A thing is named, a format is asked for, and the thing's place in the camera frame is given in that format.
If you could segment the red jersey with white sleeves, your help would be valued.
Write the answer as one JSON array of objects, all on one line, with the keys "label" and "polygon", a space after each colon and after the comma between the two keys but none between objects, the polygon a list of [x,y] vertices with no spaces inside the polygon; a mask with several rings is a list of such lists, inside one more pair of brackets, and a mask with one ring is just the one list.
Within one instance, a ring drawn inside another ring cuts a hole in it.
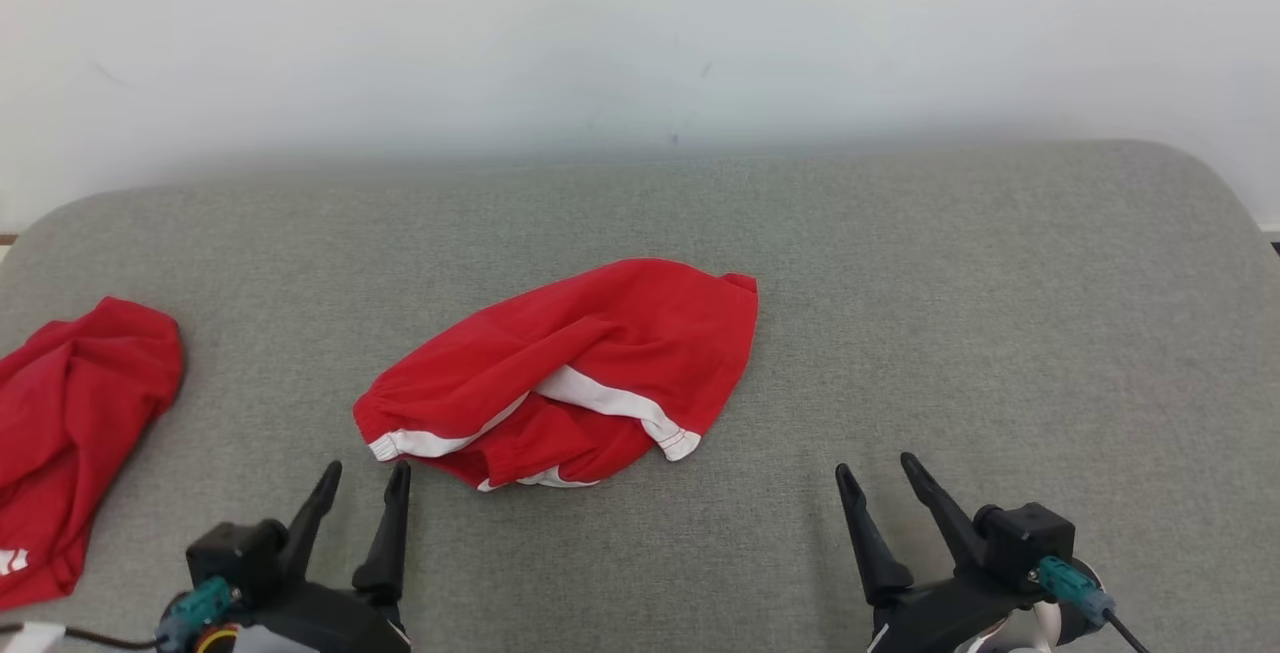
[{"label": "red jersey with white sleeves", "polygon": [[114,297],[0,359],[0,611],[74,592],[99,507],[183,367],[177,321]]}]

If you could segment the red shorts with white stripes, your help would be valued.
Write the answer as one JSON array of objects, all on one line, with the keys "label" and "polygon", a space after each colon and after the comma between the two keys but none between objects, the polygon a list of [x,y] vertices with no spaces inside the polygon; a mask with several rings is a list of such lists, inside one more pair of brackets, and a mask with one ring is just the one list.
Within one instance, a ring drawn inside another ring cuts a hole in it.
[{"label": "red shorts with white stripes", "polygon": [[353,407],[381,462],[479,492],[593,487],[689,457],[746,371],[756,280],[630,259],[481,309],[381,373]]}]

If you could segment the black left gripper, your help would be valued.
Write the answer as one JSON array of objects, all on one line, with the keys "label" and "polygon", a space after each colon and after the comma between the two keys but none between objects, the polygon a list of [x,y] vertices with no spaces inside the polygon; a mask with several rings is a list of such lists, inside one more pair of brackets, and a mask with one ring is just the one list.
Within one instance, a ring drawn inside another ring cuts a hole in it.
[{"label": "black left gripper", "polygon": [[[332,510],[343,466],[332,461],[288,526],[279,563],[284,580],[305,580],[324,517]],[[239,622],[236,653],[412,653],[401,624],[408,539],[408,462],[396,462],[384,490],[384,511],[366,560],[352,577],[355,590],[316,583],[285,586]]]}]

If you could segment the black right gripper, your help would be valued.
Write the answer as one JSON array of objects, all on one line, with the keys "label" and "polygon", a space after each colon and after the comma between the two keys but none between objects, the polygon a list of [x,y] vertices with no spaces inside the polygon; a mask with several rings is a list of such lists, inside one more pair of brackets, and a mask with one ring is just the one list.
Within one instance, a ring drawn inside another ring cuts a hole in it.
[{"label": "black right gripper", "polygon": [[877,629],[868,653],[1012,653],[1034,645],[1033,626],[1014,624],[1048,594],[1037,583],[1007,586],[978,570],[986,540],[973,520],[910,452],[900,464],[918,501],[931,512],[955,563],[956,576],[911,589],[914,576],[900,563],[881,535],[867,507],[865,492],[851,469],[838,464],[838,487],[865,601],[876,612]]}]

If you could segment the grey fabric sofa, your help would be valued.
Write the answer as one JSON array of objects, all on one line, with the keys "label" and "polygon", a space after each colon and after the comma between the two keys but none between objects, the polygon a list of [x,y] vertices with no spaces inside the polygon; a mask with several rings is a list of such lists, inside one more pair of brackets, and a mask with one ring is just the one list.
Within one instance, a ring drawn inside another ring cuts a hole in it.
[{"label": "grey fabric sofa", "polygon": [[402,604],[425,653],[860,650],[847,464],[918,581],[951,571],[899,464],[965,508],[1037,501],[1153,653],[1280,653],[1280,256],[1161,143],[1033,143],[82,198],[0,265],[0,353],[105,296],[179,321],[187,374],[61,601],[142,639],[223,520],[291,519],[333,460],[311,575],[349,583],[388,469],[351,410],[453,321],[622,259],[744,273],[751,362],[701,447],[598,487],[416,467]]}]

